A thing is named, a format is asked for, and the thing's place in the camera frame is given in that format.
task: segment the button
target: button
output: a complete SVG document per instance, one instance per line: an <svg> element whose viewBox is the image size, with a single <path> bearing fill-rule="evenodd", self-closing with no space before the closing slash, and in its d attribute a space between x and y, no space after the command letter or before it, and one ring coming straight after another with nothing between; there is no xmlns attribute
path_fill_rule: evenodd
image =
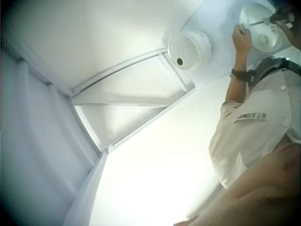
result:
<svg viewBox="0 0 301 226"><path fill-rule="evenodd" d="M290 124L290 121L289 121L288 119L285 119L285 120L283 121L283 125L284 125L285 127L287 127L289 124Z"/></svg>

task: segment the wristwatch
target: wristwatch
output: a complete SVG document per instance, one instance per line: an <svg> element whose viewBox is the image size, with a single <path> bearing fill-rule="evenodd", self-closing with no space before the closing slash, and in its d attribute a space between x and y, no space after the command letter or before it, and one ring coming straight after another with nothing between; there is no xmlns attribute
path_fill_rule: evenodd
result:
<svg viewBox="0 0 301 226"><path fill-rule="evenodd" d="M243 82L248 82L249 81L248 72L236 71L234 69L231 71L230 77L232 79L243 81Z"/></svg>

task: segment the screwdriver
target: screwdriver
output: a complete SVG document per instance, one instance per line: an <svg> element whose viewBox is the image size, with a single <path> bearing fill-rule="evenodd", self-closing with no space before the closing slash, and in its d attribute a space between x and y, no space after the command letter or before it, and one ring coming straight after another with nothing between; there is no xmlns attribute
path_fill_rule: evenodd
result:
<svg viewBox="0 0 301 226"><path fill-rule="evenodd" d="M285 24L293 23L295 21L295 15L293 13L278 13L272 15L270 18L264 18L263 21L250 24L250 26L255 26L258 24L270 25L275 23L276 21L281 21Z"/></svg>

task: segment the white ceiling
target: white ceiling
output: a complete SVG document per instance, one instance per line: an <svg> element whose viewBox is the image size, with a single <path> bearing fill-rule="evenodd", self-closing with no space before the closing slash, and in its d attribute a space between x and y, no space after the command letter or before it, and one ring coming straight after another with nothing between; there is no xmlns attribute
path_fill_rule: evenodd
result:
<svg viewBox="0 0 301 226"><path fill-rule="evenodd" d="M164 46L204 0L23 0L8 15L19 38L70 88Z"/></svg>

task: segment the white shirt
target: white shirt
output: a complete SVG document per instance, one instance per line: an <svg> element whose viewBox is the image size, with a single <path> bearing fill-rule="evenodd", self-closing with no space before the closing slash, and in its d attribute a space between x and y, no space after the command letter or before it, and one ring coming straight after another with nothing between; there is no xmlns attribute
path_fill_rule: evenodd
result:
<svg viewBox="0 0 301 226"><path fill-rule="evenodd" d="M300 106L301 77L289 70L267 76L243 104L222 106L209 153L225 188L253 162L271 153L285 134L301 143Z"/></svg>

